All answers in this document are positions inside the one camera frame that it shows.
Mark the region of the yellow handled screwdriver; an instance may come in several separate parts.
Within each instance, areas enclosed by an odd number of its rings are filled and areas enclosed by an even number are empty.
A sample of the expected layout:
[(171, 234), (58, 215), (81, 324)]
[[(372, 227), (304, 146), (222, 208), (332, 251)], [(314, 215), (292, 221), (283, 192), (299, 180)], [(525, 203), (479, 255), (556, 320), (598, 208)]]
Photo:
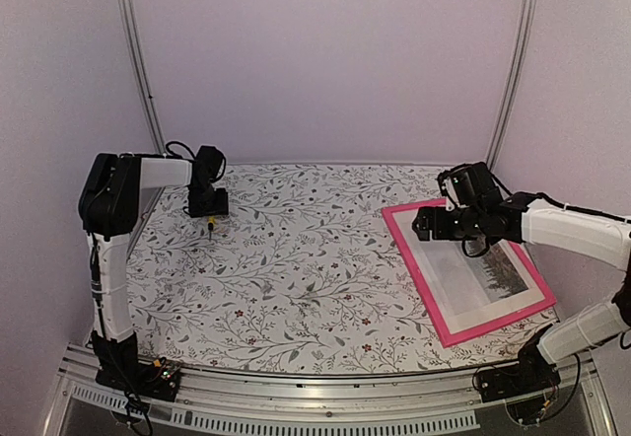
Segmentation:
[(207, 219), (207, 232), (208, 238), (212, 239), (216, 231), (216, 217), (209, 216)]

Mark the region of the pink picture frame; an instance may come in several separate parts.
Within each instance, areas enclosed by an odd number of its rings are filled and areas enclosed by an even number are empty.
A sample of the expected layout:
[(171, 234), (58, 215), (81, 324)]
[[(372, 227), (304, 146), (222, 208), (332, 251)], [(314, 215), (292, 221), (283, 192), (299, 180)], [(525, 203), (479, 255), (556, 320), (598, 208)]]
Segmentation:
[(459, 242), (421, 242), (412, 222), (433, 199), (382, 209), (386, 226), (445, 347), (515, 324), (556, 304), (526, 250), (501, 241), (482, 257), (464, 255)]

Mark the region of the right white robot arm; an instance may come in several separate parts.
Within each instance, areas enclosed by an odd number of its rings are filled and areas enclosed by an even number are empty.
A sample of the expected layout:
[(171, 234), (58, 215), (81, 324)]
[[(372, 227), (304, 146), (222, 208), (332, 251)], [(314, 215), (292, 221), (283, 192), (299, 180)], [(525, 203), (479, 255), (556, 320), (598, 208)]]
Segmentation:
[[(411, 229), (421, 242), (462, 246), (481, 239), (483, 249), (501, 241), (550, 246), (630, 271), (630, 221), (599, 210), (563, 203), (543, 192), (509, 192), (484, 162), (461, 164), (438, 174), (446, 204), (422, 206)], [(595, 348), (630, 329), (630, 279), (612, 297), (585, 307), (547, 328), (520, 351), (510, 372), (520, 393), (544, 381), (548, 365)]]

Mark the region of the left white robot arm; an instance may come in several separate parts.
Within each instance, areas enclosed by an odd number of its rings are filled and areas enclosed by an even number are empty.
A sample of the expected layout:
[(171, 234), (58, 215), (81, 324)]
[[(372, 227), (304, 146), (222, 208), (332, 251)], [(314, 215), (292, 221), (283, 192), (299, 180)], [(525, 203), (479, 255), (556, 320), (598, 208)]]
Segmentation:
[(90, 248), (92, 343), (102, 368), (127, 391), (139, 390), (147, 380), (138, 361), (126, 278), (141, 192), (184, 186), (189, 217), (226, 216), (228, 193), (214, 186), (226, 166), (219, 149), (203, 145), (190, 158), (172, 150), (162, 155), (100, 153), (91, 167), (78, 210)]

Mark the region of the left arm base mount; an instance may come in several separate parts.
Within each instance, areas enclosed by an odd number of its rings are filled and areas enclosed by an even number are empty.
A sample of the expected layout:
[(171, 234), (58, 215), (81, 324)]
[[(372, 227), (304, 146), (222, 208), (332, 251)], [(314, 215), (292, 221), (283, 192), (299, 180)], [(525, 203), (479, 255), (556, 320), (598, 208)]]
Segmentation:
[(181, 364), (165, 357), (152, 362), (137, 358), (108, 358), (101, 363), (96, 382), (133, 396), (174, 402), (181, 380)]

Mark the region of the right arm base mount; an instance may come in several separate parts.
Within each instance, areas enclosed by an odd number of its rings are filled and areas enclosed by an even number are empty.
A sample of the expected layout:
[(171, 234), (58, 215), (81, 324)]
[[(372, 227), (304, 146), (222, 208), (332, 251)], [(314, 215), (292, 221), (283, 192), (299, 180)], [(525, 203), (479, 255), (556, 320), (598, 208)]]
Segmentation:
[(560, 374), (555, 366), (543, 363), (513, 363), (478, 368), (471, 385), (483, 402), (503, 400), (511, 421), (520, 427), (539, 425), (555, 416)]

